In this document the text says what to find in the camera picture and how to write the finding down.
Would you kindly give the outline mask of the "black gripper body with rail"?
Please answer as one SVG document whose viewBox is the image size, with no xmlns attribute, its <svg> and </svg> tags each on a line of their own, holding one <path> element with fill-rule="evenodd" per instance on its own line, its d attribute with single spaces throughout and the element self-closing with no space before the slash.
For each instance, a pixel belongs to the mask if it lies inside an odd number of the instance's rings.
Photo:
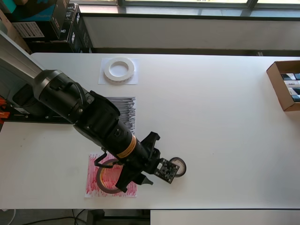
<svg viewBox="0 0 300 225">
<path fill-rule="evenodd" d="M 155 143 L 159 139 L 160 136 L 155 132 L 150 132 L 142 141 L 132 135 L 128 147 L 116 155 L 116 158 L 123 164 L 116 188 L 126 192 L 130 182 L 137 184 L 139 174 L 154 173 L 154 167 L 160 159 L 160 151 L 155 148 Z"/>
</svg>

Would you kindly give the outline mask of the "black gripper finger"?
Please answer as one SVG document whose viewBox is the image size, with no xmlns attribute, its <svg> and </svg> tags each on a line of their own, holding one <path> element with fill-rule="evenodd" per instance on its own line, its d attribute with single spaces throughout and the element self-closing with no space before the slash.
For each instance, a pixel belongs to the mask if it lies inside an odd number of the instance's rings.
<svg viewBox="0 0 300 225">
<path fill-rule="evenodd" d="M 149 180 L 144 174 L 139 174 L 137 176 L 137 185 L 149 184 L 153 185 L 153 182 Z"/>
</svg>

